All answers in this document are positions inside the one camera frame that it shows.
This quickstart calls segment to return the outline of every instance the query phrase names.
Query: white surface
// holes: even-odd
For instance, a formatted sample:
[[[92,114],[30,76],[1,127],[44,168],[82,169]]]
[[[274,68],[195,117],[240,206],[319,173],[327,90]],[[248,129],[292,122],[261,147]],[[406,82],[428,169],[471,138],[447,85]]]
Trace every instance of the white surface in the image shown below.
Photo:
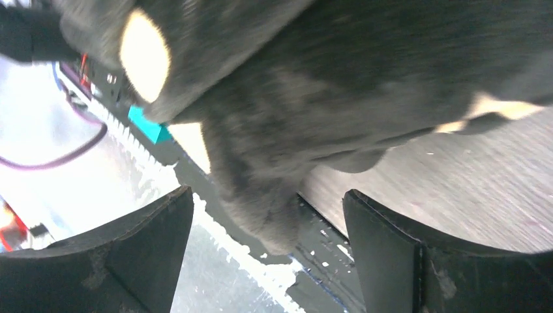
[[[67,105],[50,65],[20,66],[0,59],[0,72],[2,157],[21,164],[48,162],[99,131],[98,125],[86,123]],[[51,229],[52,235],[60,240],[145,205],[133,191],[140,188],[141,176],[130,155],[108,135],[59,168],[17,171],[0,166],[0,193],[22,219],[55,221],[60,227]],[[52,223],[45,224],[52,228]]]

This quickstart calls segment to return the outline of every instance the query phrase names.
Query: purple cable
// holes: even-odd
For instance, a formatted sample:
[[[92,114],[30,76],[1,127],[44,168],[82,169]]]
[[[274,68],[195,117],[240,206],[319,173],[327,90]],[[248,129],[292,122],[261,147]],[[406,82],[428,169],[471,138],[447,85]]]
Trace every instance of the purple cable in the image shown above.
[[[92,139],[90,139],[87,143],[80,146],[77,150],[68,153],[60,158],[57,158],[53,161],[44,163],[44,164],[37,164],[37,165],[24,165],[24,164],[18,164],[14,163],[10,160],[7,160],[0,156],[0,164],[7,166],[9,168],[13,168],[15,170],[21,170],[21,171],[40,171],[40,170],[48,170],[51,168],[56,168],[58,166],[62,166],[63,164],[69,163],[76,158],[80,157],[84,153],[86,153],[88,150],[92,149],[96,144],[98,144],[104,136],[108,133],[108,126],[101,121],[97,119],[93,119],[89,116],[86,116],[83,112],[81,112],[75,105],[71,102],[71,96],[69,95],[69,90],[67,87],[65,87],[63,84],[61,84],[61,87],[63,88],[63,91],[66,95],[66,101],[71,105],[71,108],[73,109],[73,112],[75,112],[77,115],[79,115],[84,121],[87,121],[88,123],[94,124],[94,125],[102,125],[100,128],[100,131],[96,136],[94,136]]]

